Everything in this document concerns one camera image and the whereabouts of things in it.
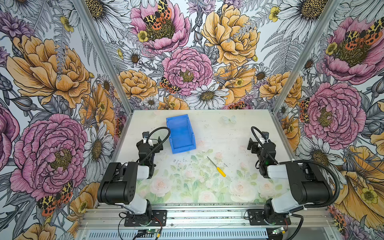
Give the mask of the yellow handled screwdriver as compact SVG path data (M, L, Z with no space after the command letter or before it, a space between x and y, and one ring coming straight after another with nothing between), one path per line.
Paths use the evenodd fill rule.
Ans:
M222 176L222 177L226 177L226 174L221 170L221 168L219 168L209 157L207 157L207 159L215 166L216 170L219 172L219 174Z

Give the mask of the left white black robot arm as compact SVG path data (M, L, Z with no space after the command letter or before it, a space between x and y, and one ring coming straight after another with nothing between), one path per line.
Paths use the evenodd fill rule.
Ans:
M135 162L110 163L100 183L97 200L127 211L128 226L148 226L155 219L149 200L136 193L138 180L151 179L155 172L155 154L163 150L161 138L151 139L151 133L144 132L137 143L139 159Z

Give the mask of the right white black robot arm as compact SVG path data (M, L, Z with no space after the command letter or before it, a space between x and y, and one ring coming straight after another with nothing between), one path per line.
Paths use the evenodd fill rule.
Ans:
M269 133L251 127L253 138L247 149L256 154L256 169L265 179L287 180L289 191L266 201L263 210L249 210L250 223L284 224L295 212L307 208L324 208L335 202L341 191L337 175L327 166L312 160L278 162L276 144Z

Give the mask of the blue plastic storage bin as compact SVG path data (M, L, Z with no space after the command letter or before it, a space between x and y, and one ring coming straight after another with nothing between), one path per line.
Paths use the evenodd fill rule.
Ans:
M171 130L169 137L173 154L195 150L196 139L188 115L167 118L167 127Z

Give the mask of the left green circuit board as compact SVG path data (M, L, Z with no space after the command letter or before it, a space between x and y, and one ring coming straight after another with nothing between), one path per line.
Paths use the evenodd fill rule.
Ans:
M158 238L161 234L161 231L156 229L140 230L138 231L137 238Z

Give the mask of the green circuit board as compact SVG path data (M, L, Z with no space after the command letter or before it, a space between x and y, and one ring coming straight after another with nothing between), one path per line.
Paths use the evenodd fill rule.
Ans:
M161 234L161 231L156 229L140 230L138 231L137 238L158 238Z
M284 227L280 227L280 228L274 229L272 231L272 234L273 235L279 235L279 234L284 234L285 232L286 232L285 228Z

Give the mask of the right green circuit board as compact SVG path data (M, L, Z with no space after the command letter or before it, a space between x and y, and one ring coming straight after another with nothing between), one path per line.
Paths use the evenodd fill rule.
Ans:
M279 234L284 234L285 232L286 232L285 228L284 227L280 227L280 228L274 229L272 231L272 234L273 235L279 235Z

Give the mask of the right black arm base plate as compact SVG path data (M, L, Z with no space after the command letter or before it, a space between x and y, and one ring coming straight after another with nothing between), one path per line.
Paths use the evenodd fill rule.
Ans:
M247 210L248 220L251 226L289 226L290 217L287 214L277 214L275 212L266 213L262 209Z

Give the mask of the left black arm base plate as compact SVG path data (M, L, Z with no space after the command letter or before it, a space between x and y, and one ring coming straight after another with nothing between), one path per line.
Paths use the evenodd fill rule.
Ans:
M143 215L127 214L124 222L125 227L164 227L167 222L166 210L152 210L152 214Z

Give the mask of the aluminium front frame rail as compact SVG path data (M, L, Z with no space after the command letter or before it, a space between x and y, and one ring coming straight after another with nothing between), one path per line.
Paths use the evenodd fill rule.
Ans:
M251 226L247 210L259 205L159 205L154 210L166 210L164 227L125 227L123 209L101 204L88 211L76 236L77 240L286 240L294 232L296 240L340 240L341 234L326 209L298 212L290 216L289 226ZM285 233L273 235L284 227ZM161 231L158 238L137 238L140 230Z

